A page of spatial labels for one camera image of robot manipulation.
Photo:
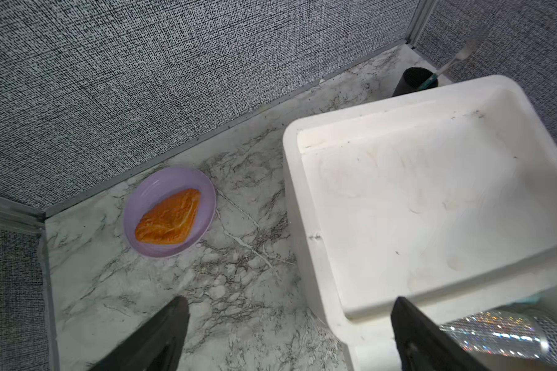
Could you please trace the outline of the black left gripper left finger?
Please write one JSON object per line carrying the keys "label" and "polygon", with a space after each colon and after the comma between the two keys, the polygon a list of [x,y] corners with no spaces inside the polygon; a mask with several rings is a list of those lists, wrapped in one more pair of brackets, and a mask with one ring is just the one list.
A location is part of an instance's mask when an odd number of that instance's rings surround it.
{"label": "black left gripper left finger", "polygon": [[176,370],[189,321],[188,301],[177,296],[92,369]]}

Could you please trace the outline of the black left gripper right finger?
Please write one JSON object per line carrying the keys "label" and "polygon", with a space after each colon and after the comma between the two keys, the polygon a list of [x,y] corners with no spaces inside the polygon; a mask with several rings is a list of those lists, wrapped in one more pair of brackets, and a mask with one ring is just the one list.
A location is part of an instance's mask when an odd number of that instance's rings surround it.
{"label": "black left gripper right finger", "polygon": [[390,319],[403,371],[487,369],[405,297],[396,299]]}

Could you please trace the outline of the glittery silver microphone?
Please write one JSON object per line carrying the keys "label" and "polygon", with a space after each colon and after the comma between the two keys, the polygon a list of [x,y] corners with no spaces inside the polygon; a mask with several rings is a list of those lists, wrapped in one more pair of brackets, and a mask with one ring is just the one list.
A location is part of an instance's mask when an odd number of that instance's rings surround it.
{"label": "glittery silver microphone", "polygon": [[439,326],[462,349],[557,366],[557,317],[537,309],[488,310]]}

